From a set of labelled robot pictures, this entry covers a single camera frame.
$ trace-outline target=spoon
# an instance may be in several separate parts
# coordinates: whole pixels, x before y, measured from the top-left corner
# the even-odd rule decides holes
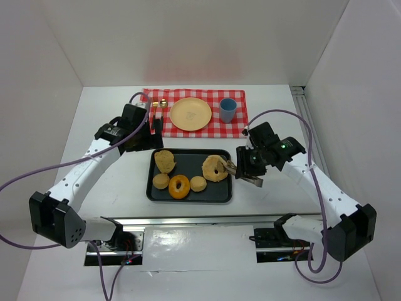
[[[162,118],[161,118],[161,122],[162,122],[162,130],[163,130],[163,114],[164,114],[164,108],[167,108],[167,106],[169,105],[166,101],[166,99],[162,99],[160,101],[160,108],[162,108]]]

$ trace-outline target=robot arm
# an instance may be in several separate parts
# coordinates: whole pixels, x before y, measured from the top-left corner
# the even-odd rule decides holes
[[[131,139],[117,147],[145,118],[146,110],[127,104],[121,117],[105,124],[95,134],[95,140],[86,151],[83,162],[77,164],[58,184],[45,194],[35,192],[29,199],[29,210],[33,231],[66,248],[74,247],[80,241],[102,240],[116,247],[127,239],[130,233],[108,218],[82,220],[77,212],[86,195],[103,173],[116,162],[124,152],[162,148],[160,121],[156,120],[156,134],[151,135],[149,123]]]
[[[361,206],[346,195],[312,162],[308,164],[305,149],[292,137],[280,140],[265,122],[246,130],[249,147],[237,148],[236,178],[251,178],[266,173],[266,166],[277,167],[290,177],[319,204],[313,168],[318,180],[326,209],[328,224],[328,253],[338,261],[345,261],[356,251],[373,240],[376,211],[367,204]],[[287,214],[274,223],[282,239],[305,240],[321,243],[323,223]]]

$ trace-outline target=donut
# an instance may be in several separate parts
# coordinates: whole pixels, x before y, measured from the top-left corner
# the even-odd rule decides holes
[[[224,180],[228,173],[219,171],[217,164],[221,162],[223,166],[227,165],[227,162],[219,155],[211,155],[206,158],[202,164],[202,173],[205,179],[212,182],[220,182]]]
[[[184,199],[190,190],[190,184],[187,177],[179,174],[171,178],[169,182],[169,194],[174,199]]]

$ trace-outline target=white backdrop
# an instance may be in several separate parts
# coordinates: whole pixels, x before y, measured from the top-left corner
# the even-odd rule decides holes
[[[35,1],[0,2],[0,185],[61,160],[82,85]],[[0,193],[0,233],[33,245],[28,200],[56,171]],[[14,301],[31,252],[0,241],[0,299]]]
[[[84,86],[305,85],[348,0],[39,0]]]
[[[306,89],[331,177],[377,210],[365,250],[383,301],[401,294],[400,9],[351,0]]]

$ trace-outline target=red and white tablecloth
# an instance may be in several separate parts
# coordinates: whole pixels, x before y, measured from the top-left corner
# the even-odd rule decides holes
[[[191,138],[243,138],[241,132],[248,123],[248,114],[246,110],[245,91],[243,90],[193,90],[193,89],[176,89],[176,90],[161,90],[161,89],[144,89],[151,98],[156,98],[157,101],[166,99],[168,107],[164,109],[164,137],[191,137]],[[170,119],[170,109],[175,102],[182,98],[196,97],[200,98],[212,109],[211,121],[200,130],[187,132],[178,129]],[[236,116],[231,123],[225,124],[219,118],[219,104],[223,98],[230,97],[237,102]],[[141,97],[141,101],[146,102],[145,97]],[[152,123],[154,108],[151,109],[149,120]],[[162,115],[162,108],[157,107],[156,118]]]

